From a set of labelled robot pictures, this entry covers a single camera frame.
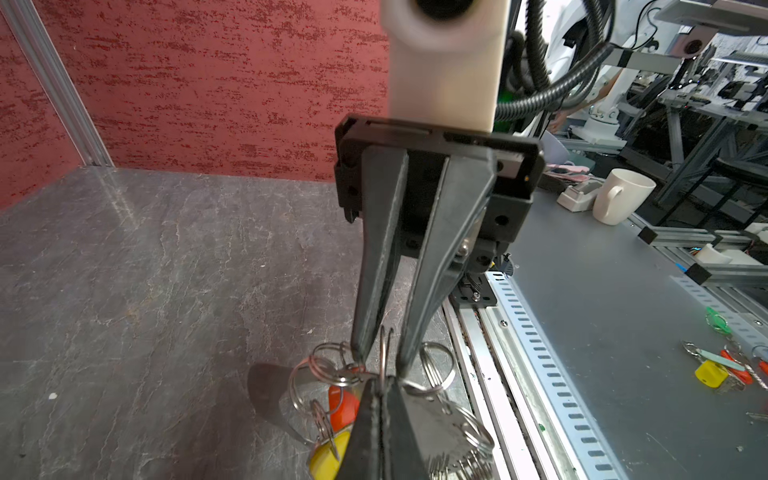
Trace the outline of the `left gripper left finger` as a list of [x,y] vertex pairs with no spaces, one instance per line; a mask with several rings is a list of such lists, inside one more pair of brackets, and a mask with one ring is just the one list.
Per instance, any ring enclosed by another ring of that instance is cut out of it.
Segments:
[[366,382],[360,408],[336,480],[379,480],[383,475],[383,397],[379,382]]

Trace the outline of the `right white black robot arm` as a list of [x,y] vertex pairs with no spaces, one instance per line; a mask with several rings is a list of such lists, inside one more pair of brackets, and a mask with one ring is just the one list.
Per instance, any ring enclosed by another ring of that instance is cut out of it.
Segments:
[[416,260],[396,371],[410,370],[438,307],[469,274],[513,243],[544,171],[538,141],[498,133],[565,105],[619,50],[613,1],[583,3],[585,31],[557,79],[546,64],[544,5],[516,31],[510,1],[384,1],[389,42],[385,118],[346,116],[335,128],[340,207],[363,223],[349,346],[367,361],[400,260]]

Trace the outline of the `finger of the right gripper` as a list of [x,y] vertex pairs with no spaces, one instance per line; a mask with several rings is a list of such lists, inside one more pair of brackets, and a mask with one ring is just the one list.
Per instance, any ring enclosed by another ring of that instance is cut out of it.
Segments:
[[496,178],[489,159],[451,156],[434,197],[396,355],[396,372],[405,377],[439,304],[465,271]]
[[367,361],[400,262],[400,215],[409,158],[401,148],[370,146],[362,155],[363,255],[350,337],[353,358]]

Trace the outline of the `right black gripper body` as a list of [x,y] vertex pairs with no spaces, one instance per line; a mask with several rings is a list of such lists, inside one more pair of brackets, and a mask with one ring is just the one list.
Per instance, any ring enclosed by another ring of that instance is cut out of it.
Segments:
[[545,167],[540,143],[528,137],[485,133],[403,120],[350,114],[334,130],[334,175],[339,206],[348,222],[363,216],[361,160],[371,146],[403,148],[409,156],[400,252],[419,256],[445,160],[489,157],[497,177],[468,270],[479,273],[516,240]]

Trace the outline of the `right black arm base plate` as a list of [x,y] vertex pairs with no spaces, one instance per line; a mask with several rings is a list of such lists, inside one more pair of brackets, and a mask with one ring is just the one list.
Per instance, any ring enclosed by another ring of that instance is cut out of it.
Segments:
[[497,297],[484,272],[464,271],[449,295],[455,309],[483,309],[496,306]]

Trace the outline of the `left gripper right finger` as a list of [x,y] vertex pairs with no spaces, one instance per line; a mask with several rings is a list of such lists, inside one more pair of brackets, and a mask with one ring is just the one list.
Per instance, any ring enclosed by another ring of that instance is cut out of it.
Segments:
[[429,475],[397,379],[386,379],[382,401],[383,479],[417,480]]

